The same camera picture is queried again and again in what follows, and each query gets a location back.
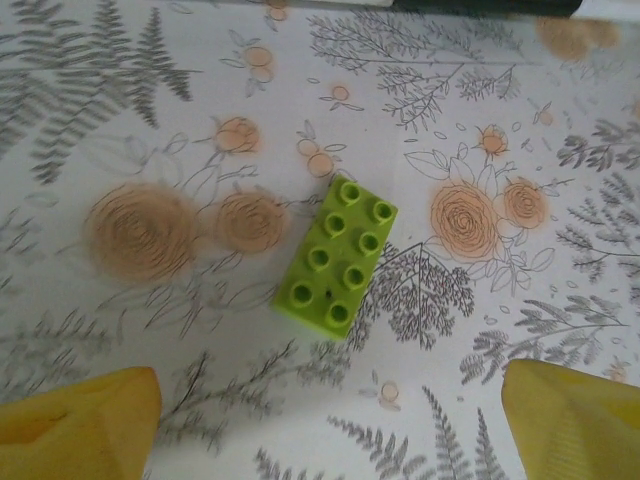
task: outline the yellow object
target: yellow object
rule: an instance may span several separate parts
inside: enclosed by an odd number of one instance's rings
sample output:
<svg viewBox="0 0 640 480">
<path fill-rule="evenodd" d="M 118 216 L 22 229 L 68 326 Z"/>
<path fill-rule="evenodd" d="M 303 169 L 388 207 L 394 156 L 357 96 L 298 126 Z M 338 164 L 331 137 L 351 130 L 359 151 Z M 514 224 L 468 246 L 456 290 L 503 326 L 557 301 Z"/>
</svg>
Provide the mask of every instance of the yellow object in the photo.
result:
<svg viewBox="0 0 640 480">
<path fill-rule="evenodd" d="M 502 404 L 529 480 L 640 478 L 640 388 L 513 360 Z"/>
<path fill-rule="evenodd" d="M 136 367 L 0 405 L 0 479 L 140 480 L 161 403 Z"/>
</svg>

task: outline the leaf drawing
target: leaf drawing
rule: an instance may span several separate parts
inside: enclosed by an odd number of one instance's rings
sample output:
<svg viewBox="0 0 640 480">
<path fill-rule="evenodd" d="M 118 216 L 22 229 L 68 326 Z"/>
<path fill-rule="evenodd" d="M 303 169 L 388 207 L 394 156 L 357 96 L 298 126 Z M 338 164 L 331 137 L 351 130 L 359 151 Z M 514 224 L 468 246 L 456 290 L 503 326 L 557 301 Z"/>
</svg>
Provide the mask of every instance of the leaf drawing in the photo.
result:
<svg viewBox="0 0 640 480">
<path fill-rule="evenodd" d="M 436 458 L 438 466 L 429 467 L 424 454 L 408 455 L 408 437 L 395 433 L 386 436 L 381 428 L 371 428 L 354 422 L 328 417 L 329 425 L 340 429 L 369 454 L 369 461 L 380 480 L 471 480 L 471 462 L 457 438 L 454 426 L 440 402 L 427 387 L 422 387 L 432 409 L 435 423 Z M 482 411 L 478 409 L 478 437 L 476 439 L 476 480 L 508 480 L 494 453 Z"/>
<path fill-rule="evenodd" d="M 109 353 L 112 338 L 96 320 L 73 310 L 62 322 L 45 312 L 33 328 L 0 336 L 2 403 L 83 380 L 85 365 Z"/>
<path fill-rule="evenodd" d="M 387 312 L 399 342 L 417 340 L 420 348 L 430 350 L 438 336 L 453 334 L 451 307 L 465 317 L 473 313 L 469 277 L 462 268 L 448 270 L 423 243 L 403 251 L 387 246 L 385 251 L 363 299 L 363 315 L 358 315 L 347 343 L 361 345 L 370 324 Z"/>
<path fill-rule="evenodd" d="M 569 207 L 569 214 L 581 226 L 567 224 L 556 236 L 577 252 L 573 267 L 588 275 L 591 283 L 600 282 L 607 266 L 621 270 L 629 283 L 629 300 L 638 306 L 640 187 L 613 173 L 605 177 L 599 194 L 599 201 L 587 198 L 578 208 Z"/>
<path fill-rule="evenodd" d="M 278 381 L 291 377 L 302 386 L 316 383 L 339 387 L 351 367 L 347 349 L 329 341 L 312 344 L 307 355 L 299 351 L 295 340 L 261 352 L 249 363 L 247 372 L 240 372 L 223 384 L 216 383 L 211 373 L 214 362 L 215 357 L 205 350 L 175 372 L 173 398 L 166 402 L 160 418 L 160 441 L 173 444 L 194 439 L 219 451 L 228 424 L 226 420 L 213 422 L 207 417 L 205 412 L 210 412 L 212 406 L 222 412 L 244 409 L 257 418 L 278 415 L 284 402 L 273 393 Z"/>
<path fill-rule="evenodd" d="M 464 452 L 447 414 L 443 412 L 440 402 L 427 387 L 422 387 L 427 396 L 433 420 L 436 424 L 436 450 L 438 456 L 439 480 L 471 480 L 471 465 L 464 458 Z"/>
<path fill-rule="evenodd" d="M 482 410 L 478 408 L 478 445 L 476 447 L 476 480 L 507 480 L 489 438 Z"/>
<path fill-rule="evenodd" d="M 329 425 L 339 428 L 346 433 L 349 438 L 355 438 L 356 444 L 369 453 L 369 461 L 375 465 L 377 478 L 386 480 L 389 478 L 409 478 L 413 473 L 427 468 L 427 457 L 425 455 L 415 455 L 407 458 L 409 447 L 408 437 L 402 441 L 396 441 L 395 433 L 392 433 L 386 440 L 382 430 L 378 428 L 375 432 L 371 428 L 364 428 L 353 422 L 340 420 L 336 417 L 327 419 Z M 420 477 L 433 478 L 435 471 L 426 469 Z"/>
<path fill-rule="evenodd" d="M 410 13 L 356 11 L 336 19 L 309 18 L 315 55 L 354 74 L 376 66 L 378 88 L 391 97 L 383 111 L 414 132 L 437 122 L 456 78 L 462 98 L 477 101 L 495 95 L 509 100 L 519 94 L 514 70 L 528 65 L 521 56 L 522 41 L 498 23 L 486 21 L 462 33 Z M 489 38 L 489 32 L 494 43 L 518 58 L 484 58 L 478 42 Z"/>
<path fill-rule="evenodd" d="M 611 329 L 626 328 L 618 319 L 620 305 L 592 295 L 567 297 L 569 305 L 558 308 L 538 300 L 525 300 L 535 308 L 523 308 L 515 323 L 524 327 L 527 336 L 510 341 L 502 330 L 480 332 L 473 341 L 473 351 L 463 358 L 462 384 L 482 377 L 489 382 L 504 371 L 514 358 L 532 358 L 574 367 L 582 362 L 591 365 L 602 351 L 602 336 Z"/>
<path fill-rule="evenodd" d="M 260 480 L 311 480 L 312 478 L 313 480 L 323 480 L 326 478 L 324 472 L 312 475 L 307 473 L 306 468 L 296 476 L 291 467 L 286 469 L 280 467 L 280 462 L 274 462 L 262 448 L 258 450 L 253 460 L 256 463 L 256 473 L 260 475 Z M 340 475 L 335 477 L 335 480 L 344 480 L 344 478 L 344 475 Z"/>
<path fill-rule="evenodd" d="M 614 165 L 625 170 L 640 166 L 640 123 L 629 121 L 627 125 L 616 125 L 605 119 L 596 121 L 591 134 L 593 143 L 580 135 L 568 135 L 564 147 L 558 150 L 560 166 L 595 169 L 603 172 Z"/>
<path fill-rule="evenodd" d="M 11 4 L 21 25 L 0 62 L 18 59 L 29 68 L 0 68 L 0 159 L 41 123 L 31 156 L 37 181 L 53 183 L 72 149 L 124 110 L 152 127 L 155 90 L 165 84 L 191 100 L 190 71 L 175 68 L 164 45 L 160 13 L 150 19 L 134 46 L 116 0 L 99 0 L 93 23 L 64 18 L 51 0 Z"/>
</svg>

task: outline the lego duplo brick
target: lego duplo brick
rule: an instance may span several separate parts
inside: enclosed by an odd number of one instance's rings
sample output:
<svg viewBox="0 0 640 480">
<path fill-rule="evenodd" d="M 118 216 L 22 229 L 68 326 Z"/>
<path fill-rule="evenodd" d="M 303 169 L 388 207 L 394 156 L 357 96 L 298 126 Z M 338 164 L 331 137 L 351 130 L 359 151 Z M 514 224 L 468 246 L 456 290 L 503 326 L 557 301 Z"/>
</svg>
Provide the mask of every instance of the lego duplo brick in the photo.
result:
<svg viewBox="0 0 640 480">
<path fill-rule="evenodd" d="M 397 213 L 337 176 L 272 306 L 334 339 L 346 338 Z"/>
</svg>

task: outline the green lego brick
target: green lego brick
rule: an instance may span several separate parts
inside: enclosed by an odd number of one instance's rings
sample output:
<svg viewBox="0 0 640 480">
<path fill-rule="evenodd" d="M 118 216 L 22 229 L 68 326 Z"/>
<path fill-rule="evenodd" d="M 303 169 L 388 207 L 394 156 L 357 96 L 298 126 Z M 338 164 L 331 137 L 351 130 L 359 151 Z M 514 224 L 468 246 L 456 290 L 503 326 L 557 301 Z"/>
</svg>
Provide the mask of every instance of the green lego brick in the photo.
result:
<svg viewBox="0 0 640 480">
<path fill-rule="evenodd" d="M 398 209 L 336 176 L 271 305 L 332 338 L 347 337 Z"/>
</svg>

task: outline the printed rose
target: printed rose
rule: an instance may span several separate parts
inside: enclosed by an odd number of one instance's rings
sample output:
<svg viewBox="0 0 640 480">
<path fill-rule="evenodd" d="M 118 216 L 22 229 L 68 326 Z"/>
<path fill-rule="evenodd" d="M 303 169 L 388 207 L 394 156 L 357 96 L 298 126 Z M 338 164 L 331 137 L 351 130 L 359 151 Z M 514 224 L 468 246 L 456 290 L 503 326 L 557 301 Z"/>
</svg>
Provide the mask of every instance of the printed rose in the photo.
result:
<svg viewBox="0 0 640 480">
<path fill-rule="evenodd" d="M 443 187 L 431 205 L 431 225 L 444 247 L 461 262 L 487 260 L 498 241 L 491 200 L 475 187 Z"/>
<path fill-rule="evenodd" d="M 254 151 L 260 134 L 258 127 L 251 120 L 235 117 L 220 125 L 214 139 L 221 152 L 246 153 Z"/>
<path fill-rule="evenodd" d="M 547 198 L 524 178 L 508 185 L 494 200 L 498 214 L 523 228 L 536 228 L 547 216 Z"/>
<path fill-rule="evenodd" d="M 282 205 L 261 193 L 227 197 L 215 218 L 215 237 L 225 247 L 259 253 L 275 246 L 287 227 Z"/>
<path fill-rule="evenodd" d="M 125 184 L 94 205 L 85 228 L 93 260 L 126 281 L 167 280 L 195 256 L 196 209 L 168 187 Z"/>
</svg>

